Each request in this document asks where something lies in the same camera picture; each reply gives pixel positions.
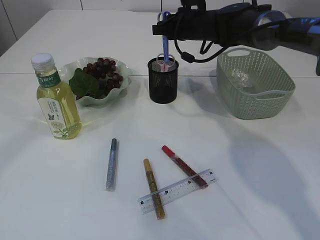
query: basket handle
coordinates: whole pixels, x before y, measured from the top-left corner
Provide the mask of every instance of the basket handle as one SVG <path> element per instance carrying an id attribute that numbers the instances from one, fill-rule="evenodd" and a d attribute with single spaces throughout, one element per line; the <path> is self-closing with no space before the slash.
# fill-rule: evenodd
<path id="1" fill-rule="evenodd" d="M 231 49 L 231 50 L 229 50 L 229 51 L 226 51 L 224 54 L 225 54 L 228 58 L 240 57 L 240 56 L 229 56 L 230 53 L 236 52 L 236 51 L 246 51 L 246 52 L 249 52 L 248 55 L 250 55 L 250 54 L 252 54 L 252 53 L 254 52 L 253 50 L 248 49 L 248 48 L 245 48 L 245 47 L 237 47 L 237 48 Z"/>
<path id="2" fill-rule="evenodd" d="M 274 97 L 274 98 L 268 98 L 268 100 L 274 100 L 274 99 L 281 99 L 281 98 L 283 98 L 284 96 L 290 94 L 290 91 L 270 90 L 270 91 L 264 91 L 264 92 L 256 93 L 256 94 L 253 94 L 252 96 L 253 96 L 256 100 L 265 100 L 265 99 L 259 99 L 258 97 L 261 97 L 261 96 L 264 96 L 264 95 L 268 95 L 268 94 L 283 94 L 283 96 Z"/>

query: black mesh pen holder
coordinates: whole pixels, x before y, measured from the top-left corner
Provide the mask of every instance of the black mesh pen holder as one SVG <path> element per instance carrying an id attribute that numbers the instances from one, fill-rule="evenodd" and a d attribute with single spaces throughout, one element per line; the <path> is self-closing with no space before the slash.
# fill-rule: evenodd
<path id="1" fill-rule="evenodd" d="M 164 63 L 164 58 L 159 57 L 158 62 Z M 177 98 L 178 90 L 178 67 L 179 63 L 169 58 L 170 67 L 162 72 L 157 58 L 148 62 L 149 68 L 149 95 L 152 101 L 158 104 L 168 104 Z"/>

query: green leaf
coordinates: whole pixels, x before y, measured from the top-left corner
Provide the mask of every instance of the green leaf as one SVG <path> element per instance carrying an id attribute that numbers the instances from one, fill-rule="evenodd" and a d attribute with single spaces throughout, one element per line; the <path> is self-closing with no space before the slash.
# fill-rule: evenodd
<path id="1" fill-rule="evenodd" d="M 87 93 L 95 94 L 99 90 L 98 80 L 94 76 L 86 74 L 80 68 L 74 71 L 74 76 L 69 80 L 69 85 L 72 92 L 79 97 L 83 97 Z"/>

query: clear plastic ruler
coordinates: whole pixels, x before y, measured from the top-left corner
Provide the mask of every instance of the clear plastic ruler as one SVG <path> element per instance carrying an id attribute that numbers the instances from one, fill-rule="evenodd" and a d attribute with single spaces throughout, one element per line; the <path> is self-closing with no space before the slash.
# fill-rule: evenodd
<path id="1" fill-rule="evenodd" d="M 154 201 L 152 199 L 153 195 L 155 194 L 159 194 L 161 197 L 162 205 L 166 205 L 173 202 L 174 200 L 182 198 L 183 196 L 201 189 L 201 187 L 194 181 L 194 178 L 197 176 L 200 176 L 203 180 L 205 180 L 208 185 L 216 183 L 218 181 L 214 172 L 211 169 L 207 169 L 196 175 L 187 177 L 186 179 L 178 181 L 158 191 L 139 198 L 138 204 L 141 208 L 141 211 L 143 212 L 143 214 L 146 214 L 155 210 Z"/>

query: silver marker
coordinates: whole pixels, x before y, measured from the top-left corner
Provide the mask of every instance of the silver marker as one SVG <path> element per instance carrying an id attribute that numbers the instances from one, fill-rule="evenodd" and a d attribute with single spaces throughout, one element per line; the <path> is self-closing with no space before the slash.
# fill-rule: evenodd
<path id="1" fill-rule="evenodd" d="M 105 190 L 113 192 L 116 189 L 117 172 L 117 139 L 113 138 L 110 148 L 108 172 L 106 175 Z"/>

